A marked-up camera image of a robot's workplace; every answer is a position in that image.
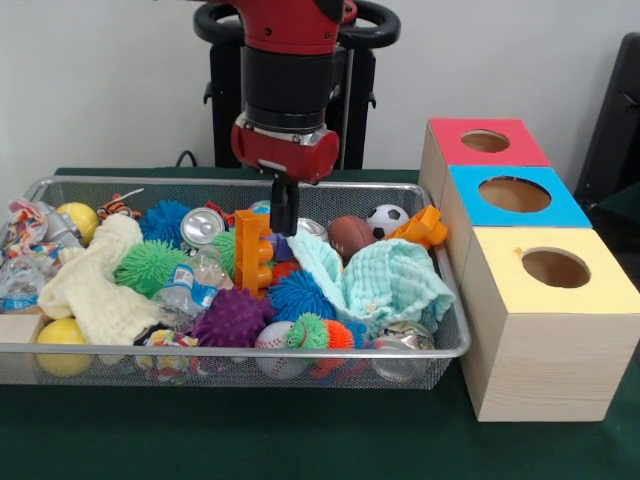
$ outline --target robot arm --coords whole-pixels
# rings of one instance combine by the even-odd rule
[[[242,163],[274,175],[271,228],[295,235],[298,183],[318,183],[331,172],[339,153],[338,136],[324,122],[336,52],[343,49],[341,44],[353,48],[363,38],[365,48],[395,42],[399,20],[392,12],[368,4],[377,13],[367,20],[385,24],[384,28],[349,26],[357,14],[353,0],[221,3],[237,9],[244,31],[245,107],[231,133],[233,152]]]

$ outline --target wooden box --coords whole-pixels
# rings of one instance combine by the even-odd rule
[[[440,208],[450,165],[549,166],[519,119],[432,118],[422,152],[420,186]]]
[[[35,343],[43,325],[40,315],[0,315],[0,343]],[[0,355],[0,383],[36,383],[32,355]]]
[[[552,168],[449,167],[442,221],[453,273],[460,285],[472,227],[575,227],[591,223]]]
[[[640,294],[591,229],[477,227],[462,358],[480,421],[598,421],[640,338]]]

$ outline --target white wall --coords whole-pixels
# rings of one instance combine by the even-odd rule
[[[523,117],[572,186],[637,0],[381,0],[366,167],[417,168],[426,117]],[[61,165],[212,164],[192,2],[0,2],[0,205]]]

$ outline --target cream knitted cloth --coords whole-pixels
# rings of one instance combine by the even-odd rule
[[[38,304],[51,318],[75,317],[84,338],[93,345],[132,345],[161,317],[157,304],[113,283],[115,269],[129,249],[141,242],[135,220],[109,216],[86,250],[62,250],[63,266],[45,285]]]

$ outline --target baseball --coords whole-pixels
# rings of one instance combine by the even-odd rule
[[[293,322],[275,322],[260,332],[255,348],[286,348],[285,335],[293,327]],[[303,358],[256,358],[258,368],[274,380],[296,378],[307,368]]]

